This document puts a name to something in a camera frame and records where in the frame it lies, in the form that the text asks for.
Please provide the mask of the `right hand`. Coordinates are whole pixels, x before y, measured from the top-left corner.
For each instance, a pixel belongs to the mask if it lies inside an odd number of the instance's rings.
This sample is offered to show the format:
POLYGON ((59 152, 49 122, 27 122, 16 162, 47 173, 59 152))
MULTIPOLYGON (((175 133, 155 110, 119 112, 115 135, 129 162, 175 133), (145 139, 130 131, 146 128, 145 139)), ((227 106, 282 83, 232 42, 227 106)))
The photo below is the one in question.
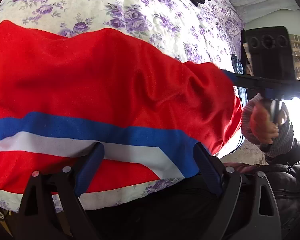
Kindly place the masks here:
POLYGON ((257 140, 266 145, 271 145, 273 140, 279 136, 279 128, 270 120, 270 114, 257 103, 250 118, 250 128, 257 140))

